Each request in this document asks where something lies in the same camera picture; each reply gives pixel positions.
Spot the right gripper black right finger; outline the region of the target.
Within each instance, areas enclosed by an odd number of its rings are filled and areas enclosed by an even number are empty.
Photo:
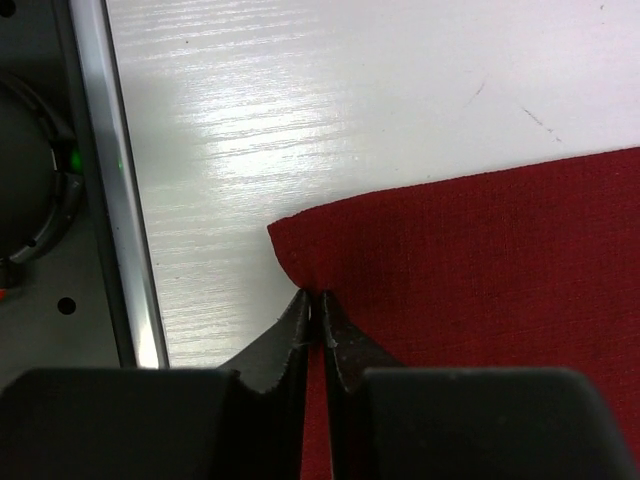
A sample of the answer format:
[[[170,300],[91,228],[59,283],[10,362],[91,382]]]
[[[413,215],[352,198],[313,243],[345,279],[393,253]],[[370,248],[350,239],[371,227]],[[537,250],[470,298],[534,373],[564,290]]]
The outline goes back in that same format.
[[[337,297],[319,298],[331,469],[335,479],[377,479],[365,371],[400,362],[348,318]]]

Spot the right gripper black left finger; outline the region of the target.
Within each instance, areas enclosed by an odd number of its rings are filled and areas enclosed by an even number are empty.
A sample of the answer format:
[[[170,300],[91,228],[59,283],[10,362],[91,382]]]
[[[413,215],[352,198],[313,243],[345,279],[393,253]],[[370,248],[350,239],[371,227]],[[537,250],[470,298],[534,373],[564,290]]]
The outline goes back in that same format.
[[[310,295],[221,366],[234,375],[225,400],[223,458],[234,479],[298,479],[310,342]]]

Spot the red cloth napkin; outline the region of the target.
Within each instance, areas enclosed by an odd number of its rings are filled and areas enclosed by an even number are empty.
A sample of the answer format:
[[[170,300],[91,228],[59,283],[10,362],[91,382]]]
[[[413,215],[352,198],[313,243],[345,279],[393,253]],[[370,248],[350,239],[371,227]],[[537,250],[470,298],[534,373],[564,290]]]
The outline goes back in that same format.
[[[377,191],[273,222],[289,279],[410,367],[565,367],[639,454],[639,152]]]

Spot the right robot arm base mount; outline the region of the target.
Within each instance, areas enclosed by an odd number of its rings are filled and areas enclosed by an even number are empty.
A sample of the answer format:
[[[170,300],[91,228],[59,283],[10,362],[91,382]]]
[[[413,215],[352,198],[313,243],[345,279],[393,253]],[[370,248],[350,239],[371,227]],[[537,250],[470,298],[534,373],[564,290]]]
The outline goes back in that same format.
[[[1,73],[1,298],[25,281],[25,265],[72,225],[84,177],[69,122],[25,81]]]

